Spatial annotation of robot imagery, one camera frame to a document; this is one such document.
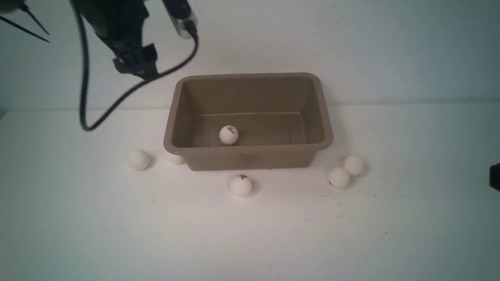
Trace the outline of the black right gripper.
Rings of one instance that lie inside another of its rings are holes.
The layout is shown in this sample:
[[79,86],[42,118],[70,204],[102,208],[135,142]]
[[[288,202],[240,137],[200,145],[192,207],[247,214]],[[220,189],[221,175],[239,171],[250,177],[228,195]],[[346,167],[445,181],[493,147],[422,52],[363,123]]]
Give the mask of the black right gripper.
[[500,191],[500,163],[493,164],[489,168],[489,186]]

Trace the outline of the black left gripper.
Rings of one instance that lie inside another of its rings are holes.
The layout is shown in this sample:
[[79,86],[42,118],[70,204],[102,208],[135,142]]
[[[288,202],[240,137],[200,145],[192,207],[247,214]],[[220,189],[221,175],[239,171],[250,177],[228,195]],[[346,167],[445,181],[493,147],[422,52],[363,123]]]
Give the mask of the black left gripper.
[[153,43],[143,45],[143,25],[149,12],[143,0],[75,0],[79,14],[114,53],[121,74],[147,80],[158,75]]

